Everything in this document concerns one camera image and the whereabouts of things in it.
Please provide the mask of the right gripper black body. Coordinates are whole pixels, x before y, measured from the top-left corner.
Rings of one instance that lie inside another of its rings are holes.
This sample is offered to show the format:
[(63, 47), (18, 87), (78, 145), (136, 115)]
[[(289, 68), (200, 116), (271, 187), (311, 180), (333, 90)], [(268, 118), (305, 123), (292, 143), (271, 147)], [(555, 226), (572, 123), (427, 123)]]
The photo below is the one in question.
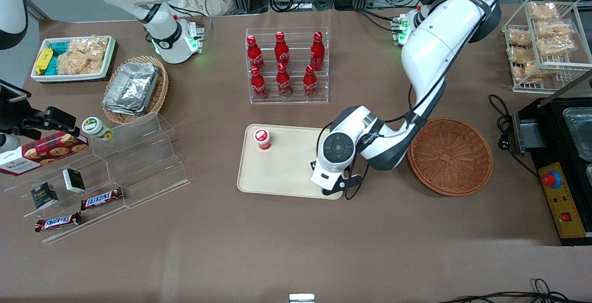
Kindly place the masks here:
[(37, 116), (39, 110), (29, 105), (4, 105), (0, 109), (0, 130), (4, 134), (40, 139), (40, 130), (46, 130), (43, 121)]

